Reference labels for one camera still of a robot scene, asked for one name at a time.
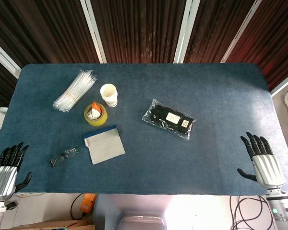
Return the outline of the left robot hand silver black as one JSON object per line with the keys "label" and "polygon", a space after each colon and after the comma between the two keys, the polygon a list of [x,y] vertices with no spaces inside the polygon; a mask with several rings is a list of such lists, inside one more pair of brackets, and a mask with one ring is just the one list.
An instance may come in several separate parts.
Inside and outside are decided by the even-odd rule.
{"label": "left robot hand silver black", "polygon": [[22,165],[28,146],[23,143],[6,148],[0,155],[0,201],[6,201],[14,193],[27,187],[32,178],[32,172],[28,172],[23,182],[16,184],[17,174]]}

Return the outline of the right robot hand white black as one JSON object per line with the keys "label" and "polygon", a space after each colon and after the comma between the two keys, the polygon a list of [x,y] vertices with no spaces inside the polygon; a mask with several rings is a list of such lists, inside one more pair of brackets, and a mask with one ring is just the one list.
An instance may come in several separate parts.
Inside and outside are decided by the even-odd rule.
{"label": "right robot hand white black", "polygon": [[248,174],[238,168],[238,173],[245,179],[257,182],[264,189],[281,188],[285,183],[280,162],[273,153],[269,142],[264,137],[246,133],[247,137],[241,136],[248,152],[255,174]]}

